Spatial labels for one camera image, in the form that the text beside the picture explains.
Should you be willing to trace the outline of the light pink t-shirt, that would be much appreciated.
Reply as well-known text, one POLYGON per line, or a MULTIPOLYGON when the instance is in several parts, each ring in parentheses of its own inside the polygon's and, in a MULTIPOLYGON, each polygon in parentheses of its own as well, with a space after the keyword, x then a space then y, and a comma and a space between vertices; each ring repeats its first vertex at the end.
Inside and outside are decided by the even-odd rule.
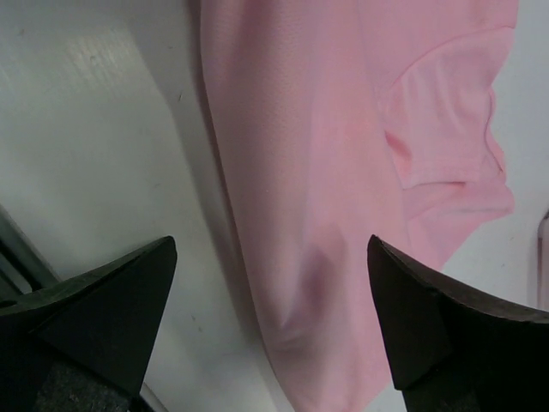
POLYGON ((297 411, 389 382, 377 235, 440 269, 511 212, 490 122, 515 1, 202 1, 220 163, 268 358, 297 411))

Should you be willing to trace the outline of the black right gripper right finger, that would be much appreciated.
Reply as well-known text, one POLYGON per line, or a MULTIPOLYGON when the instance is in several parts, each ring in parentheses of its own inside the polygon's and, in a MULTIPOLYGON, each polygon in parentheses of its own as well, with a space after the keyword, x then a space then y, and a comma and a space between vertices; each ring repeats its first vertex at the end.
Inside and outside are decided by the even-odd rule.
POLYGON ((371 236, 371 293, 409 411, 546 411, 548 314, 439 273, 371 236))

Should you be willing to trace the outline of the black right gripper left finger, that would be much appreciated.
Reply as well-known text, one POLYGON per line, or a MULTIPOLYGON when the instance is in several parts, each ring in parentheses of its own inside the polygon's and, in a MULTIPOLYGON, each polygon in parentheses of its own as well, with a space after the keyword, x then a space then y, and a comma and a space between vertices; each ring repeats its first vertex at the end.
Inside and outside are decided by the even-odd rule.
POLYGON ((1 301, 3 411, 161 411, 142 389, 178 259, 157 239, 1 301))

